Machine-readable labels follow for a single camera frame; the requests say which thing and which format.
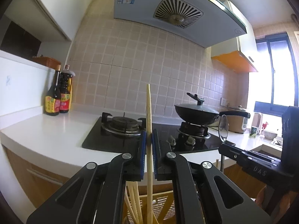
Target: cabinet handle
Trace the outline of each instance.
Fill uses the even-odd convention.
[[[38,171],[36,171],[36,170],[34,170],[34,169],[27,169],[27,171],[28,171],[29,173],[31,173],[32,175],[34,175],[34,176],[36,176],[36,177],[39,177],[40,179],[46,180],[46,181],[48,181],[48,182],[50,182],[50,183],[52,183],[52,184],[56,184],[56,185],[59,185],[59,186],[62,186],[62,185],[63,185],[63,183],[62,183],[62,182],[59,182],[58,179],[52,178],[52,177],[50,177],[50,176],[47,176],[47,175],[45,175],[45,174],[43,174],[43,173],[40,173],[40,172],[38,172]]]
[[[250,56],[248,57],[253,63],[255,62]]]

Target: lid knob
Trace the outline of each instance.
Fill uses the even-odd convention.
[[[195,99],[197,101],[197,105],[202,105],[202,103],[204,102],[204,99],[200,99],[197,94],[191,94],[191,93],[187,93],[187,95],[193,99]]]

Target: blue sticker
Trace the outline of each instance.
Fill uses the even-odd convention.
[[[117,0],[118,4],[134,4],[135,0]]]

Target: wok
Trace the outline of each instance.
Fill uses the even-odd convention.
[[[218,112],[208,106],[202,105],[204,99],[198,98],[197,94],[187,93],[188,96],[195,99],[197,104],[179,104],[175,105],[175,111],[181,119],[194,125],[210,125],[218,120],[221,115],[236,115],[250,118],[250,113],[244,111],[221,111]]]

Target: kitchen counter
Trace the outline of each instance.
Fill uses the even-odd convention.
[[[90,161],[104,164],[119,154],[81,147],[98,118],[99,115],[78,111],[70,111],[68,114],[59,114],[56,117],[40,114],[2,129],[1,143],[38,167],[65,177],[72,177]],[[209,133],[218,135],[218,131],[213,129],[209,129]],[[281,155],[281,148],[270,144],[270,141],[263,136],[250,138],[248,133],[229,132],[227,139],[244,150],[263,150],[276,156]],[[220,160],[218,150],[182,155],[188,161],[199,164],[203,161],[214,163],[216,159]],[[235,161],[225,158],[225,167],[234,163]]]

